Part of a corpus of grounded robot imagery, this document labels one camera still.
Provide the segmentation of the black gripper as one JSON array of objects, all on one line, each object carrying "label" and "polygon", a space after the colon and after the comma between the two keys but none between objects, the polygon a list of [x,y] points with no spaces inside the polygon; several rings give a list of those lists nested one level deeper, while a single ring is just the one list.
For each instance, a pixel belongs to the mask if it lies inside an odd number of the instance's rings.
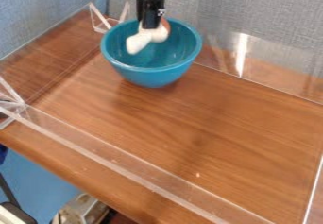
[{"label": "black gripper", "polygon": [[138,21],[143,29],[157,29],[166,13],[166,0],[137,0]]}]

